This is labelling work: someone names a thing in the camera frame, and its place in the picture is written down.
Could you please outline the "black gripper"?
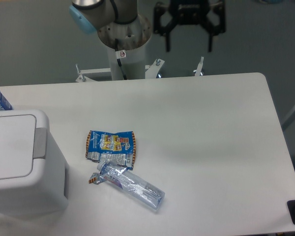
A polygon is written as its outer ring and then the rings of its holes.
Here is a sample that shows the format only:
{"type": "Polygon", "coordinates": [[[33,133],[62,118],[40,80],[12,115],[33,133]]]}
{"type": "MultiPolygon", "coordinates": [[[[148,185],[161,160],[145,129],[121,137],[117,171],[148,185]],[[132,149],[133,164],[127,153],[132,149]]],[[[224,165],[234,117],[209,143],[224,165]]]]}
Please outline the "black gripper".
{"type": "Polygon", "coordinates": [[[171,0],[169,5],[158,1],[153,10],[153,32],[165,37],[166,52],[171,50],[170,33],[177,25],[201,25],[209,35],[208,51],[212,51],[213,37],[226,32],[226,6],[224,0],[209,3],[208,0],[171,0]],[[214,25],[207,16],[213,11],[219,18],[214,25]],[[169,12],[171,20],[162,26],[161,17],[169,12]]]}

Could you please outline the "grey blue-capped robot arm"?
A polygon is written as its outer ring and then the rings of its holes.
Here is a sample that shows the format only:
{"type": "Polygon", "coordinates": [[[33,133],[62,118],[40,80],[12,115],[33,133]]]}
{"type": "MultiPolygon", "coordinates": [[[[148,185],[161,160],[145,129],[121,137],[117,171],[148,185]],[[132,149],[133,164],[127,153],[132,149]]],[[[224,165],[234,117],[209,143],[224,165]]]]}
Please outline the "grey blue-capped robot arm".
{"type": "Polygon", "coordinates": [[[159,1],[153,10],[152,26],[139,15],[136,0],[74,0],[69,13],[83,32],[96,32],[106,46],[116,51],[137,49],[152,33],[164,37],[166,51],[170,51],[170,33],[177,25],[200,25],[209,34],[211,51],[213,37],[226,32],[223,0],[159,1]]]}

